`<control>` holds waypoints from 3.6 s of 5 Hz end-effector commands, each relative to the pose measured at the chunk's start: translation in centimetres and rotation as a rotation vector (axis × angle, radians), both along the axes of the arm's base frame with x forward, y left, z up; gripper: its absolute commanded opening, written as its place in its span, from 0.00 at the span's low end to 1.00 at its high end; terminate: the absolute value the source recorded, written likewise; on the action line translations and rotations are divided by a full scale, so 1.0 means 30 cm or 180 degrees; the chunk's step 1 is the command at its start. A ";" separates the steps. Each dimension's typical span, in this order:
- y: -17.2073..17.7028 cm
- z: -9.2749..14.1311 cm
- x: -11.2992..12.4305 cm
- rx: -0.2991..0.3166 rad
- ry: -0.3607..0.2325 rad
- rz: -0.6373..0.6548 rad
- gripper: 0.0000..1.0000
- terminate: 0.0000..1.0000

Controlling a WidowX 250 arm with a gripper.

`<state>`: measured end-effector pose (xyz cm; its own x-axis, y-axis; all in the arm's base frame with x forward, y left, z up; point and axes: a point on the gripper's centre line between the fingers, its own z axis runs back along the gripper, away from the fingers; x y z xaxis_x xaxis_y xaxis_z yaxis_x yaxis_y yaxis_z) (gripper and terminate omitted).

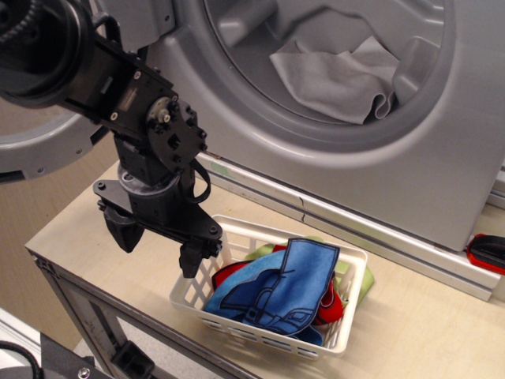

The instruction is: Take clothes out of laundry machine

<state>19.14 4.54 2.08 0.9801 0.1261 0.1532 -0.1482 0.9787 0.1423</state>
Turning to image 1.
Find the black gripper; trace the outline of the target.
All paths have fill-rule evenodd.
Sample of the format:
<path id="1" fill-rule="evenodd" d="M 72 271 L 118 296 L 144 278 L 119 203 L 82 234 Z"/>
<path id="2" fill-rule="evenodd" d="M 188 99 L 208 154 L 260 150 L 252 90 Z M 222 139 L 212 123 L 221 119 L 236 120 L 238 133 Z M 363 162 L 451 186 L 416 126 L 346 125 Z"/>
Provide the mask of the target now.
<path id="1" fill-rule="evenodd" d="M 222 249 L 223 229 L 200 207 L 211 192 L 207 171 L 189 165 L 154 186 L 143 183 L 123 167 L 117 180 L 93 185 L 100 197 L 107 229 L 126 253 L 131 253 L 150 230 L 181 243 L 179 264 L 185 279 L 198 273 L 203 259 L 217 257 Z"/>

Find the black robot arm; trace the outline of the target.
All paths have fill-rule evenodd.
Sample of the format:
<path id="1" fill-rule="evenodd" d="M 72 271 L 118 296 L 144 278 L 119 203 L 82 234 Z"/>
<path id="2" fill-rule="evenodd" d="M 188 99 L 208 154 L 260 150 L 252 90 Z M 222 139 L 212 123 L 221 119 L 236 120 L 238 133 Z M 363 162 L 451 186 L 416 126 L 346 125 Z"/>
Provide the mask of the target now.
<path id="1" fill-rule="evenodd" d="M 222 228 L 195 194 L 206 134 L 172 84 L 122 48 L 118 22 L 78 1 L 1 4 L 1 95 L 28 108 L 58 105 L 114 135 L 116 180 L 95 183 L 107 228 L 131 252 L 145 230 L 181 246 L 193 278 L 221 250 Z"/>

